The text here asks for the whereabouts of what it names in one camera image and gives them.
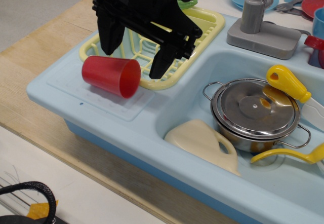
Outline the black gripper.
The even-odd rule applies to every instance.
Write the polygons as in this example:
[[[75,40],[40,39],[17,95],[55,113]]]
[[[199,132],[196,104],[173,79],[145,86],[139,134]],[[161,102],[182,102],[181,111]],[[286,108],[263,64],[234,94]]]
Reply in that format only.
[[[93,4],[101,49],[106,55],[119,47],[125,28],[160,45],[151,65],[151,79],[160,79],[175,58],[189,58],[194,42],[202,35],[180,9],[178,0],[94,0]]]

